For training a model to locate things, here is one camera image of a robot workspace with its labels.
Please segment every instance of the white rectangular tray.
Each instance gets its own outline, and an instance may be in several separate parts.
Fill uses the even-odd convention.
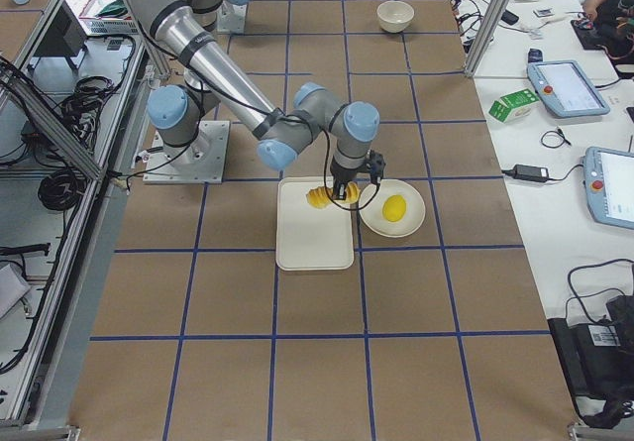
[[[320,185],[318,176],[279,183],[275,260],[283,270],[344,270],[355,260],[350,212],[335,205],[317,209],[306,201],[306,193]]]

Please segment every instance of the green box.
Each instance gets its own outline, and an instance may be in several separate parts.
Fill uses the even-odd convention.
[[[508,122],[531,112],[538,101],[539,98],[533,91],[522,89],[496,99],[488,113],[498,121]]]

